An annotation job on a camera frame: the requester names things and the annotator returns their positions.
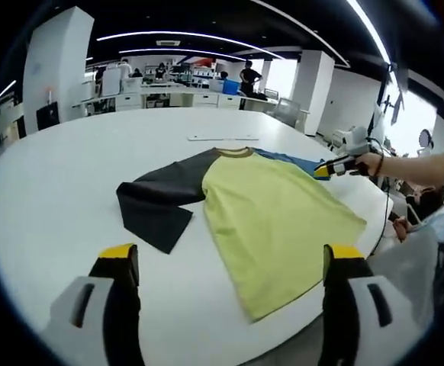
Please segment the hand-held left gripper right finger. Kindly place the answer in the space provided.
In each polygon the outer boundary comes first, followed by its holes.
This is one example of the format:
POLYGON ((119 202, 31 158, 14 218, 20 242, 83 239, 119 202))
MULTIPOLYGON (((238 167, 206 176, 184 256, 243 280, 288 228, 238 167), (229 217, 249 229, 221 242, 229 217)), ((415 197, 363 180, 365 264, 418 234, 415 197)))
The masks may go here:
POLYGON ((395 365, 432 322, 432 253, 323 248, 321 365, 395 365))

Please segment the person's right hand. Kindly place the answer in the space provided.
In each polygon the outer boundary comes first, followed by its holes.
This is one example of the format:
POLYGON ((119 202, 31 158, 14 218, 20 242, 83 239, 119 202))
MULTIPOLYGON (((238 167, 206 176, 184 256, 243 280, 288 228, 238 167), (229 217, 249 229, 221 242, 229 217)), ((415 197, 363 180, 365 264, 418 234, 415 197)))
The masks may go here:
POLYGON ((352 175, 375 177, 381 170, 384 156, 374 152, 367 152, 356 158, 352 175))

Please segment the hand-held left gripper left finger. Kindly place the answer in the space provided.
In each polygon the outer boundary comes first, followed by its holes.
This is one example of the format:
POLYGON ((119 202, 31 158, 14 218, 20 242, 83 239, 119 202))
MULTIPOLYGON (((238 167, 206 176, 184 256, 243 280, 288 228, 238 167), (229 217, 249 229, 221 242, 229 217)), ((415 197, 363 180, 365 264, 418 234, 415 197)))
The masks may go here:
POLYGON ((44 341, 66 365, 143 365, 137 245, 101 252, 50 307, 44 341))

